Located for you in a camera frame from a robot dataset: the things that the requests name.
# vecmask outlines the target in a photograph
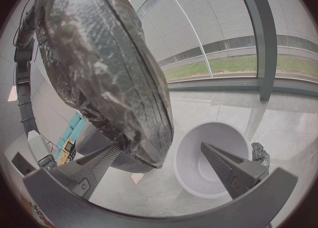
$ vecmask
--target street light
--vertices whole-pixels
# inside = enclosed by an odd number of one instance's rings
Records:
[[[206,66],[208,67],[208,71],[209,71],[209,75],[210,75],[210,78],[213,78],[213,75],[212,75],[212,71],[211,71],[211,67],[210,67],[210,64],[209,64],[209,61],[208,61],[208,58],[206,57],[206,54],[205,54],[205,51],[203,49],[203,46],[201,44],[201,41],[199,39],[199,36],[197,35],[197,32],[195,31],[190,19],[188,18],[188,16],[186,15],[185,11],[182,9],[181,5],[179,4],[179,2],[177,0],[174,0],[176,5],[179,7],[179,9],[181,10],[182,14],[184,15],[185,19],[187,20],[187,22],[189,23],[189,26],[190,28],[192,29],[193,33],[194,33],[194,36],[195,38],[197,39],[197,42],[199,43],[199,46],[200,46],[200,49],[201,49],[201,52],[202,52],[202,55],[204,57],[204,60],[205,60],[205,63],[206,63]]]

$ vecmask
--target crumpled plastic bag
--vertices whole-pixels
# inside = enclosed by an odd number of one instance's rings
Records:
[[[269,174],[270,157],[269,154],[264,150],[264,147],[257,142],[252,145],[252,161],[258,162],[267,167],[267,174]]]
[[[36,35],[57,94],[138,162],[163,165],[173,139],[165,77],[126,0],[40,0]]]

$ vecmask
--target grass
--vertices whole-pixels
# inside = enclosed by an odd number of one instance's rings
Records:
[[[256,71],[256,55],[230,57],[209,60],[212,73]],[[277,70],[298,72],[318,77],[318,62],[289,56],[278,56]],[[177,79],[182,77],[209,74],[205,62],[187,64],[182,67],[164,71],[166,79]]]

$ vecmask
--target tile floor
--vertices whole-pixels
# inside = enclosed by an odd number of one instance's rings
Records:
[[[231,201],[195,197],[178,183],[173,152],[182,135],[205,120],[223,120],[240,128],[250,142],[260,142],[271,156],[270,172],[281,166],[299,181],[276,227],[308,189],[318,164],[318,99],[273,93],[260,102],[257,92],[171,91],[175,136],[164,166],[135,184],[131,173],[110,168],[90,198],[105,208],[141,216],[179,216],[209,210]]]

